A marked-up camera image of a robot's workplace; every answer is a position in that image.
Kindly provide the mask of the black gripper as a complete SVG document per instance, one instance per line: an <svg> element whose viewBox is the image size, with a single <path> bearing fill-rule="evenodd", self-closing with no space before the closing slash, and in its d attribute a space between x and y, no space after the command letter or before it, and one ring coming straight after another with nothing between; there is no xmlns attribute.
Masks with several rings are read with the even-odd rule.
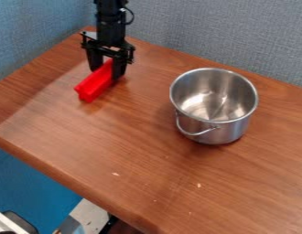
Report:
<svg viewBox="0 0 302 234"><path fill-rule="evenodd" d="M90 71L103 64L103 57L111 60L111 80L115 81L125 73L126 63L134 60L134 46L125 41L125 13L117 15L95 15L95 31L82 31L81 47L86 51Z"/></svg>

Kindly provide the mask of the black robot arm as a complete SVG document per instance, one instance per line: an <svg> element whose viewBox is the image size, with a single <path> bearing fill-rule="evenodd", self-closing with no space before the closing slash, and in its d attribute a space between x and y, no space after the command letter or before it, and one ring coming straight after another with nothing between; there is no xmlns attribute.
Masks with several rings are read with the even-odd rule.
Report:
<svg viewBox="0 0 302 234"><path fill-rule="evenodd" d="M81 47L86 51L90 71L102 67L103 57L111 59L110 78L117 80L126 65L134 61L135 47L125 40L125 27L134 21L126 14L134 13L126 7L127 0L93 0L95 4L95 31L81 31Z"/></svg>

